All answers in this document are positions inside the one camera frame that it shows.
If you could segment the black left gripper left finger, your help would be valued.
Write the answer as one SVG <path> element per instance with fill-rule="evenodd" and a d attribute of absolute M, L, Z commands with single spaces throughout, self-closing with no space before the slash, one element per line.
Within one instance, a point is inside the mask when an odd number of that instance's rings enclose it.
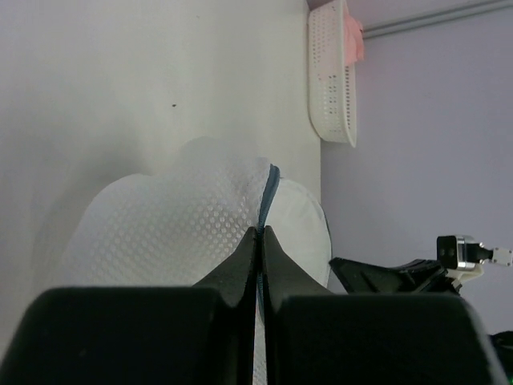
<path fill-rule="evenodd" d="M 40 294 L 10 344 L 12 384 L 249 384 L 257 231 L 188 287 Z"/>

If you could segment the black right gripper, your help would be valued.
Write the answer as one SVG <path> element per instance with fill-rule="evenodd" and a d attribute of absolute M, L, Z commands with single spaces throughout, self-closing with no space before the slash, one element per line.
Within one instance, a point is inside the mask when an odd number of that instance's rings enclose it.
<path fill-rule="evenodd" d="M 416 259 L 383 267 L 335 257 L 331 270 L 349 294 L 448 293 L 454 289 L 478 313 L 500 353 L 512 352 L 512 264 L 475 264 L 446 269 L 438 261 Z"/>

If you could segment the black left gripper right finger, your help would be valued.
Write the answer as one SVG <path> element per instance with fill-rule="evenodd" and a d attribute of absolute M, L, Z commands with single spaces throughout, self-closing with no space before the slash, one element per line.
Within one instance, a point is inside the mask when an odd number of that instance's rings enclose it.
<path fill-rule="evenodd" d="M 333 294 L 261 238 L 270 384 L 505 384 L 473 308 L 449 294 Z"/>

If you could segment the pink bra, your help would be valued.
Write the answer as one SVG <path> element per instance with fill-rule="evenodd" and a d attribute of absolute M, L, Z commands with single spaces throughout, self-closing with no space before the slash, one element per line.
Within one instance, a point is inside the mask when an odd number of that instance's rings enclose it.
<path fill-rule="evenodd" d="M 345 65 L 351 66 L 365 57 L 363 26 L 345 10 Z"/>

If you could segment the white perforated plastic basket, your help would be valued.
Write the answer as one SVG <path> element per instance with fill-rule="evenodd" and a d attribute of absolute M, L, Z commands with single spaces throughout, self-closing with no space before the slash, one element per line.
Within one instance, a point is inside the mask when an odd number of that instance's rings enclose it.
<path fill-rule="evenodd" d="M 309 13 L 309 118 L 327 142 L 357 144 L 355 66 L 345 65 L 345 1 L 328 2 Z"/>

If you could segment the aluminium frame rail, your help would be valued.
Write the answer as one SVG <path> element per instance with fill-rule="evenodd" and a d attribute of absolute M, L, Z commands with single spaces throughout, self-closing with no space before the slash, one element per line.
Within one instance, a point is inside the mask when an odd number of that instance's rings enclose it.
<path fill-rule="evenodd" d="M 512 0 L 468 1 L 457 6 L 449 6 L 365 26 L 362 36 L 364 40 L 371 40 L 511 8 Z"/>

